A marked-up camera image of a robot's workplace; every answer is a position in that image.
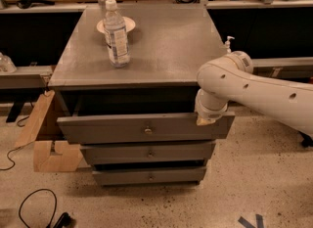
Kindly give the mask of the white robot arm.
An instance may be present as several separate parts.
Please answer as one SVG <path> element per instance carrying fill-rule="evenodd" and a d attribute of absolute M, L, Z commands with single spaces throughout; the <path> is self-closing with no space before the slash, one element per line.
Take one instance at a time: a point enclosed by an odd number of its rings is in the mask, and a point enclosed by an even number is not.
<path fill-rule="evenodd" d="M 227 103 L 235 101 L 313 136 L 312 84 L 257 76 L 251 58 L 242 51 L 205 63 L 197 81 L 195 110 L 202 119 L 221 118 Z"/>

